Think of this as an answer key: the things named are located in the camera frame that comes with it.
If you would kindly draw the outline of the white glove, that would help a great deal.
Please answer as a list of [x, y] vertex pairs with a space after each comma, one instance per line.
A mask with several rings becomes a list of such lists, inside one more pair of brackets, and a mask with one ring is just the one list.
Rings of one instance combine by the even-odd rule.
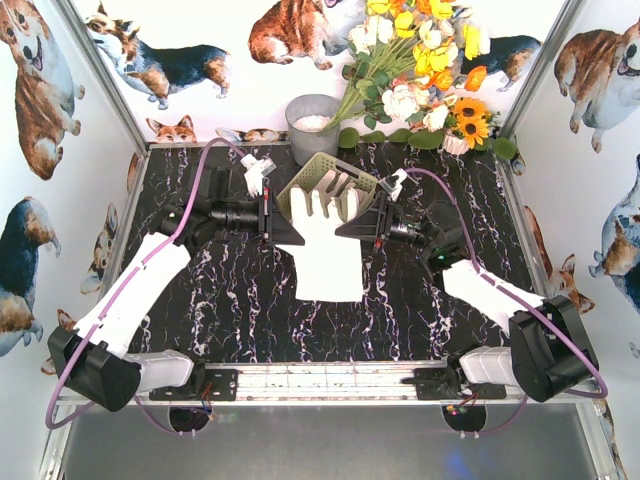
[[311, 210], [338, 224], [344, 224], [359, 215], [366, 195], [364, 190], [356, 187], [355, 180], [346, 172], [329, 170], [311, 191]]
[[360, 242], [340, 237], [339, 200], [320, 192], [290, 190], [292, 226], [305, 244], [289, 249], [296, 273], [295, 298], [301, 301], [353, 303], [363, 297]]

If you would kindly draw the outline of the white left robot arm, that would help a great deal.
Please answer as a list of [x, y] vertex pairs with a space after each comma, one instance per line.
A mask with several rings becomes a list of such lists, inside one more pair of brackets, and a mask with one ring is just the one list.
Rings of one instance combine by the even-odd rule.
[[47, 345], [58, 382], [110, 412], [137, 394], [165, 390], [193, 398], [206, 368], [176, 350], [132, 354], [130, 343], [148, 311], [175, 276], [220, 232], [249, 233], [264, 244], [302, 246], [263, 185], [251, 201], [228, 201], [226, 170], [197, 171], [185, 206], [168, 205], [134, 259], [101, 301], [74, 327], [56, 328]]

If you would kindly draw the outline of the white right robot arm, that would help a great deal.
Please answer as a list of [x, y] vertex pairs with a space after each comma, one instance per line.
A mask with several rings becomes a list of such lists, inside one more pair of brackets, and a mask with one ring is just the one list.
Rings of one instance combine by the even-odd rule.
[[577, 384], [592, 378], [598, 396], [606, 395], [578, 308], [566, 296], [545, 298], [526, 292], [482, 267], [455, 204], [437, 201], [419, 222], [410, 222], [399, 205], [379, 193], [336, 233], [373, 250], [387, 243], [414, 247], [429, 283], [470, 305], [507, 334], [506, 347], [472, 346], [449, 356], [449, 368], [463, 388], [513, 386], [545, 402], [561, 393], [581, 395]]

